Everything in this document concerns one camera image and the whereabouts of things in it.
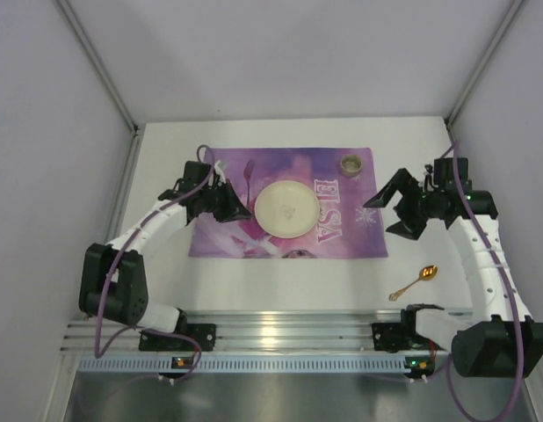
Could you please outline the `gold metal spoon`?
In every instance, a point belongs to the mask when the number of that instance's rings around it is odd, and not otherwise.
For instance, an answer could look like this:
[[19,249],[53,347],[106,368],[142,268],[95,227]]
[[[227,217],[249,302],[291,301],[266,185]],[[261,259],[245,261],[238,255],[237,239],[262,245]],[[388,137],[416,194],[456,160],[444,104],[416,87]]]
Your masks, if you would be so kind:
[[424,267],[419,271],[417,278],[411,281],[408,285],[394,291],[388,296],[388,300],[391,302],[396,302],[402,295],[404,295],[408,290],[414,287],[417,283],[421,281],[430,281],[433,280],[438,274],[438,267],[436,265],[430,265]]

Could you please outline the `cream round plate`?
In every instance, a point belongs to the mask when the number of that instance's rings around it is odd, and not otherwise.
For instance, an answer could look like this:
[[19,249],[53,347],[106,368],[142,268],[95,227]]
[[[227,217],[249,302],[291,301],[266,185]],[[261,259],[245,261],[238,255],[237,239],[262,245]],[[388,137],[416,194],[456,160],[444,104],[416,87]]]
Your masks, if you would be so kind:
[[264,188],[254,204],[259,226],[271,236],[293,239],[306,235],[318,222],[319,200],[308,186],[280,180]]

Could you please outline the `small beige cup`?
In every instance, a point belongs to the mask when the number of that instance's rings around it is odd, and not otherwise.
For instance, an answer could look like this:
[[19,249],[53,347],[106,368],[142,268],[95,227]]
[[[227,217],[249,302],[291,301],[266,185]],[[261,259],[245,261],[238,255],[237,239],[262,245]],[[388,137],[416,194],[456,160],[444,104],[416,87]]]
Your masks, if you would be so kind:
[[340,172],[347,178],[356,178],[363,170],[363,160],[358,155],[345,155],[340,159]]

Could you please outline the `purple princess placemat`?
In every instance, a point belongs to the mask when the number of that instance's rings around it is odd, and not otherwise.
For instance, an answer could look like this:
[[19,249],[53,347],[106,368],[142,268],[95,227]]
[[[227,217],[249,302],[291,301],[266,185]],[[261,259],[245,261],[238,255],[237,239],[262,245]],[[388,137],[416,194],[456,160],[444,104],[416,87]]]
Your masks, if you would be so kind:
[[[339,168],[345,155],[358,155],[363,170],[347,178]],[[373,153],[369,148],[235,148],[215,149],[227,164],[225,174],[242,203],[243,171],[250,159],[250,206],[268,185],[293,180],[308,186],[320,204],[317,224],[304,236],[282,239],[264,232],[256,219],[218,223],[200,216],[194,226],[192,258],[385,258],[387,247],[380,212],[363,207],[377,193]]]

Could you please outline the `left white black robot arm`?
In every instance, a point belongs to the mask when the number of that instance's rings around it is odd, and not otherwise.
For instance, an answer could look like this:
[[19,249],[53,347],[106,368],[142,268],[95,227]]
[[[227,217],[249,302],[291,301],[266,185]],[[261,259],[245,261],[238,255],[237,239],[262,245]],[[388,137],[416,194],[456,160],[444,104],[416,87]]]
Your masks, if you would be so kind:
[[134,226],[108,244],[87,249],[79,309],[126,326],[167,333],[183,330],[187,317],[181,309],[149,298],[145,261],[202,214],[211,214],[219,223],[251,218],[221,169],[188,161],[183,177],[161,193]]

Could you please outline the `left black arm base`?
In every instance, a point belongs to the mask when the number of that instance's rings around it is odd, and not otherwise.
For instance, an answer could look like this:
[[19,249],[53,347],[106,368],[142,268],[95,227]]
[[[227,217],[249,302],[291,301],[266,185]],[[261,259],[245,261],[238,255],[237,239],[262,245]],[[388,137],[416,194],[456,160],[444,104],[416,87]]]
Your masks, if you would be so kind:
[[[189,324],[184,336],[195,340],[202,352],[211,352],[215,345],[216,329],[215,324]],[[141,352],[192,352],[194,345],[167,334],[142,331],[138,348]]]

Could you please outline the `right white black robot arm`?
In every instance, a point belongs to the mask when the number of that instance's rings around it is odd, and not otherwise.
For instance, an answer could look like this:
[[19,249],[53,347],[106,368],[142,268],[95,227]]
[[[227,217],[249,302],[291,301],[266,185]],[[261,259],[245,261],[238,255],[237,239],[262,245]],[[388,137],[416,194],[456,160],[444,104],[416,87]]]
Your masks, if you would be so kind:
[[438,305],[414,304],[402,310],[402,324],[450,352],[463,377],[526,378],[543,356],[543,322],[515,288],[492,194],[473,188],[465,157],[438,158],[426,170],[419,182],[401,168],[364,206],[386,207],[400,193],[398,221],[387,232],[409,240],[419,239],[429,220],[444,222],[466,276],[473,322]]

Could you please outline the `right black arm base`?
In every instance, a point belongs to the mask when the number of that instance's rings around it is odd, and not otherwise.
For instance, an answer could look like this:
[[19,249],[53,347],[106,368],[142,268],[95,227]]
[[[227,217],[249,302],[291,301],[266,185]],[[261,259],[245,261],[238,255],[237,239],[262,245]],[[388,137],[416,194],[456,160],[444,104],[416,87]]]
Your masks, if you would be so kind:
[[401,323],[374,323],[371,325],[375,351],[397,353],[423,350],[425,341]]

